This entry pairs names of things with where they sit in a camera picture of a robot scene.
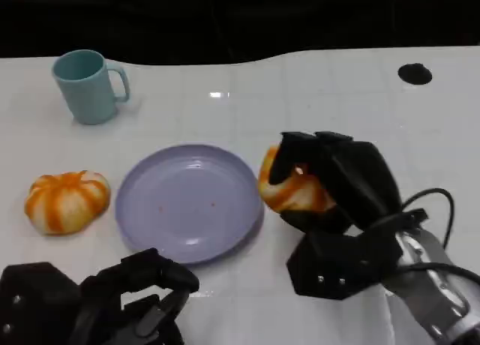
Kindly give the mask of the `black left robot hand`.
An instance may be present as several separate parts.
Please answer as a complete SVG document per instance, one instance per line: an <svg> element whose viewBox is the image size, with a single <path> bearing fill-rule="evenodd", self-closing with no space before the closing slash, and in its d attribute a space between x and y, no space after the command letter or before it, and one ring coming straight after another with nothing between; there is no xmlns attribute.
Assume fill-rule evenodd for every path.
<svg viewBox="0 0 480 345"><path fill-rule="evenodd" d="M176 318L200 288L187 267L154 248L121 260L81 284L69 344L183 344Z"/></svg>

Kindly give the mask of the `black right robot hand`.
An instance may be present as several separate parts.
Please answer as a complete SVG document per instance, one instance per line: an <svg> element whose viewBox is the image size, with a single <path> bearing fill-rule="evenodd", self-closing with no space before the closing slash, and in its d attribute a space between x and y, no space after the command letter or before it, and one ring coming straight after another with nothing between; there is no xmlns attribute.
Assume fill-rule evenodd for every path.
<svg viewBox="0 0 480 345"><path fill-rule="evenodd" d="M304 165L326 191L333 206L326 210L283 210L281 218L304 233L366 230L401 210L397 183L378 148L351 136L319 131L284 132L268 175L271 185Z"/></svg>

